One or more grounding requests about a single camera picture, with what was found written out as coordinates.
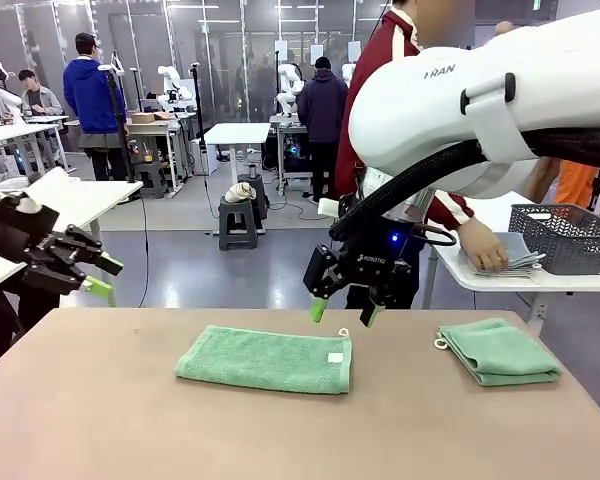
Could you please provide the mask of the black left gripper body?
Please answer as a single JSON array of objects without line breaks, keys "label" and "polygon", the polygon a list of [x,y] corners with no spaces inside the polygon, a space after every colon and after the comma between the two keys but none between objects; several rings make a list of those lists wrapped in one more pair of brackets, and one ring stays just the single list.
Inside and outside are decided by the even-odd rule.
[{"label": "black left gripper body", "polygon": [[33,259],[54,258],[54,262],[73,267],[75,261],[60,260],[50,253],[55,241],[67,234],[74,224],[63,230],[56,228],[59,213],[35,202],[26,193],[7,195],[0,199],[0,257],[14,263],[30,264]]}]

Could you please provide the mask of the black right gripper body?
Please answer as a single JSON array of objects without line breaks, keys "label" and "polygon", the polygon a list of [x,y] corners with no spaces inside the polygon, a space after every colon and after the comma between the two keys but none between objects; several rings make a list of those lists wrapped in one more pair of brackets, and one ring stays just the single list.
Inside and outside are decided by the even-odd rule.
[{"label": "black right gripper body", "polygon": [[337,278],[347,284],[389,288],[410,280],[405,239],[358,239],[339,250]]}]

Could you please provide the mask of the person's right hand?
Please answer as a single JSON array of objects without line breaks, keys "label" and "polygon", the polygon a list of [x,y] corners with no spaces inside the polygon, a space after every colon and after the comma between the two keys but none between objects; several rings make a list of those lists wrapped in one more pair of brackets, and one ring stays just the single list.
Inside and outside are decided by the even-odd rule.
[{"label": "person's right hand", "polygon": [[476,218],[457,229],[460,246],[478,270],[499,271],[507,267],[508,255],[495,233]]}]

